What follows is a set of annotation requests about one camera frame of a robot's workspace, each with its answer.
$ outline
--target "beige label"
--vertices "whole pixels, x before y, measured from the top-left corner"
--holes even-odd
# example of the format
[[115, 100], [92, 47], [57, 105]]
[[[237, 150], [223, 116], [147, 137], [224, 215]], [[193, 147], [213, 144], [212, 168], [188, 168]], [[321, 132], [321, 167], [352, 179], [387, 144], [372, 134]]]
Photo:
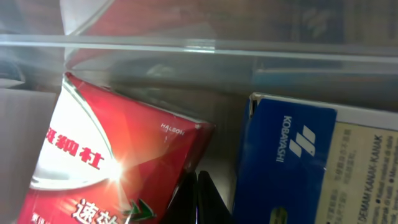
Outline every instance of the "beige label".
[[336, 123], [316, 224], [398, 223], [398, 132]]

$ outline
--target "green leaf graphic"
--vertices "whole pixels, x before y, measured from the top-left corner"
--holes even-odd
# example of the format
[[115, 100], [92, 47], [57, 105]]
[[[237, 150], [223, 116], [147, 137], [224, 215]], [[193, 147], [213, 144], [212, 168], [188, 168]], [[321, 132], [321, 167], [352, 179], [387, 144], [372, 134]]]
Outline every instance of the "green leaf graphic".
[[156, 217], [154, 211], [142, 199], [138, 200], [138, 204], [139, 206], [135, 203], [135, 201], [131, 201], [131, 209], [123, 212], [123, 214], [130, 217], [130, 223]]

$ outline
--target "gray surface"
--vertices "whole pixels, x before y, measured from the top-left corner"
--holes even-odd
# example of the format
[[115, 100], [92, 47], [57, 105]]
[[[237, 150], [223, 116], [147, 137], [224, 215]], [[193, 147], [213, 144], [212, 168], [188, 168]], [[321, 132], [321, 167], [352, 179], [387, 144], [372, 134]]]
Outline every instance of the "gray surface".
[[35, 169], [55, 94], [0, 89], [0, 220], [19, 214]]

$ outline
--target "red packet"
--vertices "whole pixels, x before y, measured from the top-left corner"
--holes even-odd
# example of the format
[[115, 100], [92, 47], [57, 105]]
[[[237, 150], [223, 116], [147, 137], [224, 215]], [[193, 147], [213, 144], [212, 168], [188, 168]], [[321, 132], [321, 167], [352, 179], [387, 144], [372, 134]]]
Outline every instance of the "red packet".
[[158, 223], [213, 128], [66, 73], [18, 223]]

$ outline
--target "kobayashi logo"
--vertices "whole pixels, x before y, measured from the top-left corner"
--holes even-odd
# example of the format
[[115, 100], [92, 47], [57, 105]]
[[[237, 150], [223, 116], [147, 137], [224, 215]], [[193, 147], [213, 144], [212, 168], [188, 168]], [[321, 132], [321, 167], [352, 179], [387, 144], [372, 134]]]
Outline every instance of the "kobayashi logo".
[[[282, 129], [280, 131], [279, 147], [277, 151], [277, 162], [284, 162], [286, 155], [287, 141], [289, 139], [292, 117], [284, 116]], [[303, 127], [303, 134], [297, 133], [295, 140], [290, 139], [289, 149], [301, 158], [302, 149], [306, 150], [311, 156], [315, 155], [315, 133], [306, 125]]]

